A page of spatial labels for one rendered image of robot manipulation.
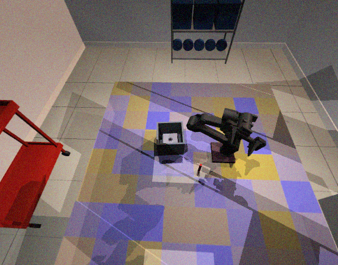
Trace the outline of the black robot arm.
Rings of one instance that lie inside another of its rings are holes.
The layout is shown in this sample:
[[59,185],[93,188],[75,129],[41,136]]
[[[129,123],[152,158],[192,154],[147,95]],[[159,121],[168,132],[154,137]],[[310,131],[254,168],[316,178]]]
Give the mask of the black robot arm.
[[[221,132],[207,126],[211,125],[214,127],[220,128],[220,126],[227,120],[230,119],[233,122],[237,123],[241,119],[248,119],[249,121],[256,122],[258,116],[248,112],[238,112],[232,109],[225,108],[222,118],[210,116],[208,114],[196,114],[190,116],[188,123],[186,125],[187,129],[193,132],[201,132],[221,143],[223,146],[220,147],[220,153],[222,157],[231,157],[233,153],[239,150],[240,140],[242,138],[237,135],[234,136],[232,145],[229,145],[227,135],[222,134]],[[236,125],[237,125],[236,124]]]

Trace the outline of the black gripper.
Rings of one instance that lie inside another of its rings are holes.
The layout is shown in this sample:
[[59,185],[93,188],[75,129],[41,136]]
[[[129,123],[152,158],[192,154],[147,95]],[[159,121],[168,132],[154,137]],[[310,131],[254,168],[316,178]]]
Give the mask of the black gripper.
[[251,128],[254,124],[251,123],[248,119],[241,119],[238,124],[233,122],[230,119],[227,119],[221,126],[220,130],[227,135],[229,145],[232,145],[234,136],[237,135],[238,137],[246,140],[249,142],[247,146],[248,153],[247,156],[250,156],[254,151],[258,151],[264,146],[266,146],[266,141],[260,137],[256,137],[255,139],[250,137],[253,131]]

